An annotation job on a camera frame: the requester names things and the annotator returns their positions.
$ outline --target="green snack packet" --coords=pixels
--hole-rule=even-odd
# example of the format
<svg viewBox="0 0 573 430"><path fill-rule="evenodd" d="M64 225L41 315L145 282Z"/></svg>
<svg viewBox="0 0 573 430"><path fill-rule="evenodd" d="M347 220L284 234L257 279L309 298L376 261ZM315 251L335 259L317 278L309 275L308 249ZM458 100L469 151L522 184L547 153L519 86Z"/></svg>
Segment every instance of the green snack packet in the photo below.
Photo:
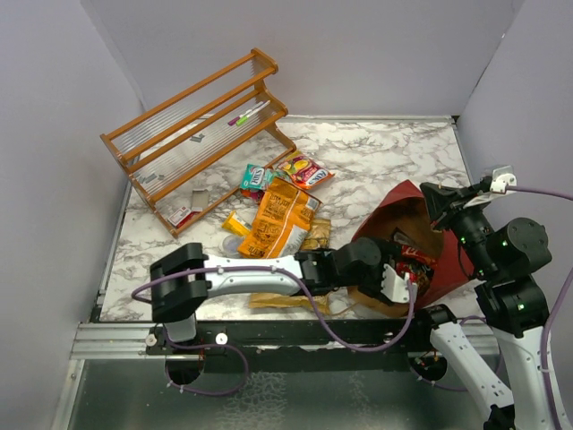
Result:
<svg viewBox="0 0 573 430"><path fill-rule="evenodd" d="M281 176L270 168L248 164L239 188L251 191L266 191L275 176Z"/></svg>

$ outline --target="colorful snack packet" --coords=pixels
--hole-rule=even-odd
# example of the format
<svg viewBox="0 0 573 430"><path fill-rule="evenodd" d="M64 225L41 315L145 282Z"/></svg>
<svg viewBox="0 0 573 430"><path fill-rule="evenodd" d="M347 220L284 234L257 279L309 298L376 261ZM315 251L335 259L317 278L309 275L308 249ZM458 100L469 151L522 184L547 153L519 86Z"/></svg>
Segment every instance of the colorful snack packet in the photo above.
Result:
<svg viewBox="0 0 573 430"><path fill-rule="evenodd" d="M252 230L239 246L247 258L276 258L299 250L311 229L320 201L275 177L269 185Z"/></svg>
<svg viewBox="0 0 573 430"><path fill-rule="evenodd" d="M333 173L316 164L313 159L307 157L299 150L296 150L286 157L284 161L281 161L278 164L278 169L287 172L293 184L304 190L310 190L334 176Z"/></svg>
<svg viewBox="0 0 573 430"><path fill-rule="evenodd" d="M253 199L257 204L261 203L265 190L275 177L288 178L285 172L264 168L254 164L247 165L243 180L239 186L241 194Z"/></svg>
<svg viewBox="0 0 573 430"><path fill-rule="evenodd" d="M239 188L250 191L265 191L272 179L272 170L255 164L248 164Z"/></svg>

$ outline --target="black bracket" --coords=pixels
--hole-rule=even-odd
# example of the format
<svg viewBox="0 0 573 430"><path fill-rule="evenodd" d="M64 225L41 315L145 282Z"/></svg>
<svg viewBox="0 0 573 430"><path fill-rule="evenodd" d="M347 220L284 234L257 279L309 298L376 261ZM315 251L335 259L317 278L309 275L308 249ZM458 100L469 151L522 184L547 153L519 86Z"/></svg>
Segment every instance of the black bracket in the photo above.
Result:
<svg viewBox="0 0 573 430"><path fill-rule="evenodd" d="M184 271L200 269L209 257L201 244L187 244L151 264L151 280ZM207 299L210 282L204 274L189 281L187 277L165 280L151 290L151 310L154 323L174 323L189 318Z"/></svg>

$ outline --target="orange chip bag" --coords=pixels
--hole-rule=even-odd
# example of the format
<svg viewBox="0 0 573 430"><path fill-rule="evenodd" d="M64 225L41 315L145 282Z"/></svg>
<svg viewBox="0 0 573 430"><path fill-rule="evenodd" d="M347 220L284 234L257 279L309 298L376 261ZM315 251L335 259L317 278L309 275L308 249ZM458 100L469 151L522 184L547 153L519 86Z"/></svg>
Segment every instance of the orange chip bag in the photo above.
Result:
<svg viewBox="0 0 573 430"><path fill-rule="evenodd" d="M316 162L296 150L284 161L278 164L278 169L288 173L293 183L304 190L310 190L314 186L334 176L326 168L322 168Z"/></svg>
<svg viewBox="0 0 573 430"><path fill-rule="evenodd" d="M320 201L275 177L261 201L251 233L238 248L247 258L294 254L311 229Z"/></svg>

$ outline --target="yellow package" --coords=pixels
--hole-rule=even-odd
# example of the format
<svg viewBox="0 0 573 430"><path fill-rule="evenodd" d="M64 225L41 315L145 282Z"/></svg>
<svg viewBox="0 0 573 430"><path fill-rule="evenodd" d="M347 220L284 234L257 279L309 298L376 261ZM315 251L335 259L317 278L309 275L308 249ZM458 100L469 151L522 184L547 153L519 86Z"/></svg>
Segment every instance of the yellow package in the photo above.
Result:
<svg viewBox="0 0 573 430"><path fill-rule="evenodd" d="M320 201L275 177L238 251L247 258L277 258L296 253L311 229Z"/></svg>
<svg viewBox="0 0 573 430"><path fill-rule="evenodd" d="M223 221L221 227L240 237L247 236L252 228L251 224L239 217L236 211L229 213L229 216Z"/></svg>

